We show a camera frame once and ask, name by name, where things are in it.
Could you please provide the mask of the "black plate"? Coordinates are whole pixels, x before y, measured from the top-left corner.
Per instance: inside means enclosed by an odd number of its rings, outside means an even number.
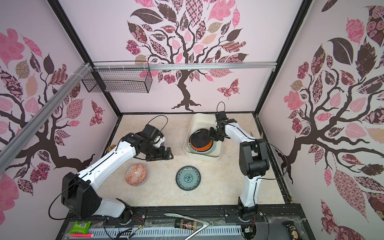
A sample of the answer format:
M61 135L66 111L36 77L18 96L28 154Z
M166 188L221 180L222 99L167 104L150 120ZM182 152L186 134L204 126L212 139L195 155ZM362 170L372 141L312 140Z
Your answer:
M194 146L198 148L206 146L210 141L213 140L210 139L209 130L207 129L199 129L193 132L188 139L188 142L191 142Z

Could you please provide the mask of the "white plastic bin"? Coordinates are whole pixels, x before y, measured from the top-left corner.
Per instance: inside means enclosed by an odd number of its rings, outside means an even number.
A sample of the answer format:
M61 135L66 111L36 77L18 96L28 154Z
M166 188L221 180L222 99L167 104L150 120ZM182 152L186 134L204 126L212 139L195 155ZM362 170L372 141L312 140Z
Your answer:
M210 136L210 128L216 126L214 115L195 114L184 143L186 156L196 160L218 160L221 158L224 143L214 141Z

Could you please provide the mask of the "red patterned bowl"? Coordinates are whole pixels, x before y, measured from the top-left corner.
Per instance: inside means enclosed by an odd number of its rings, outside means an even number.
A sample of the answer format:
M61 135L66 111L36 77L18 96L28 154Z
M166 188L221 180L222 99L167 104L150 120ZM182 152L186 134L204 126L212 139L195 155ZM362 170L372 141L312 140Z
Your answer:
M148 171L144 165L135 164L128 168L125 173L125 181L131 186L141 185L147 178Z

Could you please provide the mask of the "teal blue patterned plate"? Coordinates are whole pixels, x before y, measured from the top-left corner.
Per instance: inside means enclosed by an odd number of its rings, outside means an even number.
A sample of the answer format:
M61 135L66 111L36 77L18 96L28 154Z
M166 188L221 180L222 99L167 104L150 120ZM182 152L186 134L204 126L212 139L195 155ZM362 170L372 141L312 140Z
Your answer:
M192 191L201 183L201 174L193 166L185 166L178 170L176 174L176 184L184 191Z

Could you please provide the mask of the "white plate orange sunburst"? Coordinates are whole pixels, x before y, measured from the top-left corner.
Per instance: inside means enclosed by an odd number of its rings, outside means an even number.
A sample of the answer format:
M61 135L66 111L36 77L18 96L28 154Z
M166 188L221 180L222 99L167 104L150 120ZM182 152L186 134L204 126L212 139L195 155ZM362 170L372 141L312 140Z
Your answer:
M194 146L191 142L188 142L188 148L193 154L198 155L208 155L215 150L216 144L214 141L210 141L206 146L198 148Z

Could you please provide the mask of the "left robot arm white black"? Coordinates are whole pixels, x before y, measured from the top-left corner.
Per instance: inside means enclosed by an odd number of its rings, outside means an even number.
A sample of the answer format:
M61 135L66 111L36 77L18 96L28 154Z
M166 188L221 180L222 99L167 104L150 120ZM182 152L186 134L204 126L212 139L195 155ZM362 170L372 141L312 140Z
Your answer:
M147 162L172 160L172 149L163 146L163 142L161 138L159 143L153 144L137 134L127 134L93 165L63 177L61 203L81 219L107 216L127 224L132 218L131 206L122 200L102 198L96 190L115 170L138 154L145 154Z

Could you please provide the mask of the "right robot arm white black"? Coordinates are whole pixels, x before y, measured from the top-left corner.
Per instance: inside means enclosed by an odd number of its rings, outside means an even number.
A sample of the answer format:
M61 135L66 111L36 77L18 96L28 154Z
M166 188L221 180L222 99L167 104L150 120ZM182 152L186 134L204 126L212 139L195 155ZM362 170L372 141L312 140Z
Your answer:
M258 192L262 178L270 168L267 144L246 133L234 119L221 118L209 130L209 137L223 142L231 139L239 146L239 167L245 176L243 191L238 200L238 215L245 219L258 211Z

